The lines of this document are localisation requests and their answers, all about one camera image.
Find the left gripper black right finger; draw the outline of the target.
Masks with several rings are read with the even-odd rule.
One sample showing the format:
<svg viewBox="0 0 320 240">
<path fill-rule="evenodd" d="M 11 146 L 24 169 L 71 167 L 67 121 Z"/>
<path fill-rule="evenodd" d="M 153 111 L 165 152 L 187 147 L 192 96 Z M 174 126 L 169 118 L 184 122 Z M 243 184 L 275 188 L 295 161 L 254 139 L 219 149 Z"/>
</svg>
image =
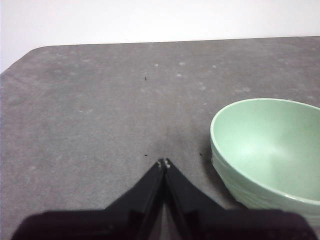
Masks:
<svg viewBox="0 0 320 240">
<path fill-rule="evenodd" d="M 168 192 L 168 205 L 174 216 L 187 218 L 201 216 L 205 212 L 219 213 L 225 210 L 192 184 L 169 158 L 164 159 L 164 164 L 166 166 L 165 184 Z"/>
</svg>

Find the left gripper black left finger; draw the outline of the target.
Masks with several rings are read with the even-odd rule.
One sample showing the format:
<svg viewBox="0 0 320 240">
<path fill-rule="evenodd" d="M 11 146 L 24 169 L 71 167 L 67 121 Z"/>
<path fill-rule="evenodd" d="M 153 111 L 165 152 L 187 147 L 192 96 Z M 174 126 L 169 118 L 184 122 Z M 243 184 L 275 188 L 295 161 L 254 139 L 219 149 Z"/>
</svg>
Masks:
<svg viewBox="0 0 320 240">
<path fill-rule="evenodd" d="M 122 196 L 112 202 L 105 210 L 110 213 L 146 214 L 160 199 L 163 179 L 166 173 L 164 159 L 157 160 L 154 165 Z"/>
</svg>

